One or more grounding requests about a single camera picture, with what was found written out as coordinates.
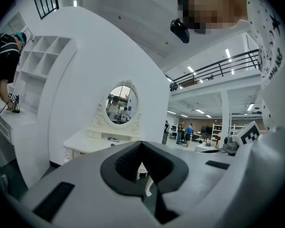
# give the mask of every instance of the blue shirt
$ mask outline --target blue shirt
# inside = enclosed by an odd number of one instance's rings
[[[186,134],[191,134],[191,133],[193,133],[193,129],[192,127],[188,127]]]

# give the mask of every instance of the drawer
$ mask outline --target drawer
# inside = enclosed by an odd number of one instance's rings
[[[0,133],[12,144],[14,145],[12,137],[12,128],[2,119],[0,119]]]

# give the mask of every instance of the person in blue shirt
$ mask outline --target person in blue shirt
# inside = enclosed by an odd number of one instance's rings
[[[190,123],[188,125],[188,128],[186,130],[186,144],[187,144],[187,147],[189,147],[189,144],[190,144],[190,138],[191,138],[191,134],[193,133],[193,128],[192,128],[192,124]]]

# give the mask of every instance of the oval mirror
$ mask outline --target oval mirror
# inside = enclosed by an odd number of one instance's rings
[[[131,88],[119,86],[110,92],[105,107],[106,113],[113,123],[125,124],[135,116],[137,98]]]

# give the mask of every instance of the black camera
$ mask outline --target black camera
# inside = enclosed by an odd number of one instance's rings
[[[188,28],[181,22],[180,19],[172,20],[170,30],[179,38],[183,43],[188,44],[190,41],[190,34]]]

